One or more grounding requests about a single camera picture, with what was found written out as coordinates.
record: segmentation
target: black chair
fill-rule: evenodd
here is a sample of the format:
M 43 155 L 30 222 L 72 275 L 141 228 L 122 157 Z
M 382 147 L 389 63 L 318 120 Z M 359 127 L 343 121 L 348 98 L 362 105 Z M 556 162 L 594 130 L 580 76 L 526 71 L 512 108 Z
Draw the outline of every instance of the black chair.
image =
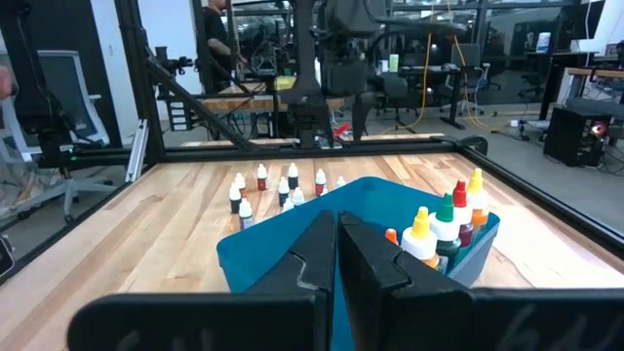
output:
M 498 92 L 502 89 L 499 83 L 492 81 L 492 78 L 503 73 L 505 71 L 505 59 L 494 60 L 490 62 L 491 67 L 489 68 L 489 72 L 487 73 L 487 83 L 486 90 L 490 90 L 491 87 L 496 88 Z
M 544 69 L 544 66 L 547 65 L 548 56 L 529 54 L 527 55 L 527 61 L 529 62 L 528 69 L 534 73 L 521 76 L 525 83 L 530 85 L 530 88 L 522 89 L 518 96 L 526 98 L 528 94 L 534 94 L 536 98 L 539 98 L 544 93 L 544 85 L 546 84 L 547 69 Z

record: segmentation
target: white bottle cap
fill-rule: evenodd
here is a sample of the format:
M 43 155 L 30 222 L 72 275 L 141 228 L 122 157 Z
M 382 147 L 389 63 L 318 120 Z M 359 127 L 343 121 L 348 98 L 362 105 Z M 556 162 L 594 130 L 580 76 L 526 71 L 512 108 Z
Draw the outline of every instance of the white bottle cap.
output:
M 295 206 L 299 206 L 305 202 L 305 199 L 303 198 L 303 191 L 301 191 L 301 188 L 297 187 L 292 193 L 292 202 Z
M 260 164 L 260 166 L 257 167 L 257 172 L 255 173 L 255 175 L 258 179 L 266 179 L 268 177 L 268 173 L 266 171 L 266 168 L 264 168 L 264 165 Z
M 423 239 L 414 238 L 414 236 L 411 235 L 411 227 L 403 231 L 401 249 L 418 259 L 429 259 L 436 255 L 437 246 L 438 238 L 431 231 L 429 231 L 429 235 Z
M 241 201 L 241 207 L 239 208 L 238 215 L 242 218 L 247 218 L 251 217 L 253 214 L 254 211 L 252 210 L 252 204 L 250 204 L 247 199 L 243 199 L 243 201 Z
M 236 182 L 233 182 L 232 185 L 230 185 L 230 200 L 241 200 L 241 190 L 238 188 Z
M 346 184 L 347 184 L 347 182 L 344 181 L 344 177 L 341 175 L 341 176 L 338 177 L 338 181 L 335 183 L 335 186 L 336 187 L 340 187 L 340 186 L 344 186 Z
M 237 173 L 234 181 L 236 181 L 236 185 L 238 185 L 239 189 L 245 189 L 247 187 L 243 174 Z
M 299 170 L 296 168 L 294 163 L 291 163 L 291 166 L 289 167 L 289 177 L 297 177 L 297 176 L 299 176 Z
M 294 208 L 293 200 L 291 200 L 291 198 L 289 197 L 288 199 L 286 199 L 286 202 L 284 202 L 284 207 L 282 208 L 282 214 L 288 210 L 292 210 L 293 208 Z
M 472 221 L 472 208 L 458 208 L 456 207 L 453 210 L 453 218 L 454 221 L 458 222 L 460 225 L 469 224 Z
M 323 172 L 323 170 L 319 169 L 319 171 L 316 172 L 316 183 L 317 184 L 325 184 L 328 182 L 328 179 L 325 177 L 325 172 Z
M 282 176 L 280 178 L 280 183 L 277 185 L 277 192 L 280 194 L 288 194 L 290 191 L 289 182 Z
M 436 213 L 432 213 L 429 214 L 429 223 L 431 225 L 431 231 L 436 234 L 438 240 L 453 241 L 459 238 L 459 226 L 461 223 L 459 223 L 457 219 L 454 218 L 451 222 L 442 222 L 436 218 Z

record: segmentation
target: bottle label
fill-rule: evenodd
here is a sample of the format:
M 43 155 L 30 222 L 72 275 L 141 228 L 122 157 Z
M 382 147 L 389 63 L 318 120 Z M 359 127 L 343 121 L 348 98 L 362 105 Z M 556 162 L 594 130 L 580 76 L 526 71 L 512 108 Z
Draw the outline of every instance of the bottle label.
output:
M 440 263 L 438 263 L 438 272 L 446 275 L 448 266 L 449 266 L 449 258 L 441 255 Z
M 260 191 L 266 190 L 266 179 L 257 180 L 257 189 Z
M 294 190 L 299 186 L 299 177 L 298 176 L 289 176 L 289 188 Z
M 323 193 L 324 188 L 325 188 L 324 184 L 316 184 L 316 187 L 315 187 L 316 196 L 321 196 L 321 193 Z
M 253 217 L 241 218 L 241 230 L 247 229 L 247 228 L 251 227 L 252 225 L 254 225 L 254 218 Z
M 280 207 L 284 207 L 284 203 L 286 202 L 286 199 L 288 198 L 289 198 L 289 193 L 280 194 Z

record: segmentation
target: yellow cable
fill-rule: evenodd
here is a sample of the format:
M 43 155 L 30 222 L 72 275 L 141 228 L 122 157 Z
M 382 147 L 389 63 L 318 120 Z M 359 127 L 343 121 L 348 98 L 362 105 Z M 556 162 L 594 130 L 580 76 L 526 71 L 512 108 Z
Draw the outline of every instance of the yellow cable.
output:
M 433 12 L 434 12 L 434 5 L 431 5 L 431 18 L 429 19 L 431 22 L 433 22 Z M 422 106 L 420 107 L 420 114 L 418 115 L 418 118 L 416 118 L 416 120 L 407 126 L 394 126 L 391 128 L 388 128 L 387 130 L 379 133 L 380 135 L 384 135 L 390 131 L 397 131 L 400 129 L 409 129 L 414 127 L 415 125 L 418 124 L 418 122 L 420 122 L 420 120 L 422 119 L 422 117 L 425 114 L 425 107 L 427 105 L 427 70 L 429 69 L 429 55 L 431 54 L 431 37 L 432 34 L 431 32 L 427 35 L 427 55 L 425 57 L 425 71 L 424 74 L 422 75 Z
M 447 0 L 447 9 L 448 9 L 448 13 L 452 15 L 452 11 L 450 9 L 450 0 Z M 453 34 L 452 37 L 453 37 L 453 40 L 455 42 L 455 46 L 457 47 L 457 51 L 459 52 L 459 57 L 461 58 L 461 64 L 463 66 L 466 66 L 466 60 L 464 58 L 464 54 L 461 51 L 461 48 L 459 47 L 459 41 L 457 40 L 457 36 Z M 468 74 L 464 72 L 464 84 L 466 84 L 467 82 L 468 82 Z M 469 99 L 468 99 L 468 92 L 466 91 L 466 89 L 464 89 L 464 98 L 466 99 L 466 101 L 469 101 Z M 492 132 L 492 131 L 498 131 L 498 130 L 500 130 L 500 129 L 502 129 L 502 128 L 507 126 L 507 123 L 505 123 L 502 126 L 497 126 L 495 128 L 492 128 L 491 126 L 481 122 L 477 115 L 473 116 L 470 113 L 470 108 L 467 108 L 467 112 L 468 112 L 468 120 L 470 122 L 472 122 L 472 124 L 475 125 L 475 127 L 479 128 L 481 130 L 485 129 L 485 130 L 487 130 L 489 132 Z

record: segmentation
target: black metal frame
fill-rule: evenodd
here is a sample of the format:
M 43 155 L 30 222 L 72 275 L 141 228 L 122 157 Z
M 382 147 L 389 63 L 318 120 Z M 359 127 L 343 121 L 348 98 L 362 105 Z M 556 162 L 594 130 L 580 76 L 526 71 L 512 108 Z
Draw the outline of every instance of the black metal frame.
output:
M 616 230 L 580 213 L 549 195 L 547 192 L 536 188 L 532 184 L 513 175 L 500 165 L 491 161 L 486 157 L 488 153 L 488 143 L 480 136 L 469 137 L 463 140 L 455 140 L 452 138 L 369 140 L 345 142 L 341 149 L 299 149 L 293 144 L 259 146 L 246 140 L 240 140 L 238 135 L 225 134 L 233 141 L 234 145 L 165 148 L 156 110 L 153 80 L 166 85 L 168 90 L 177 94 L 178 97 L 185 102 L 188 102 L 193 109 L 204 118 L 211 122 L 214 122 L 213 119 L 216 118 L 210 110 L 198 102 L 194 96 L 190 95 L 178 85 L 168 72 L 158 64 L 154 57 L 150 56 L 149 48 L 146 46 L 146 35 L 140 25 L 137 0 L 115 0 L 115 5 L 132 78 L 138 116 L 141 119 L 147 119 L 150 125 L 149 141 L 146 151 L 146 162 L 148 166 L 146 169 L 158 163 L 171 162 L 216 162 L 225 160 L 296 159 L 310 157 L 457 152 L 474 163 L 477 167 L 484 169 L 492 176 L 499 178 L 505 184 L 517 190 L 520 194 L 528 197 L 537 206 L 563 219 L 568 225 L 576 228 L 579 232 L 583 233 L 590 240 L 596 242 L 607 251 L 620 258 L 624 258 L 624 238 L 622 238 Z M 72 163 L 76 166 L 124 165 L 128 164 L 129 159 L 130 150 L 85 150 L 78 152 L 74 156 Z M 37 250 L 19 259 L 17 262 L 17 269 L 11 272 L 9 276 L 17 274 L 26 264 L 60 238 L 68 234 L 84 219 L 95 213 L 128 186 L 129 183 L 124 184 L 98 205 L 76 218 L 71 225 L 51 236 L 45 243 L 39 246 Z

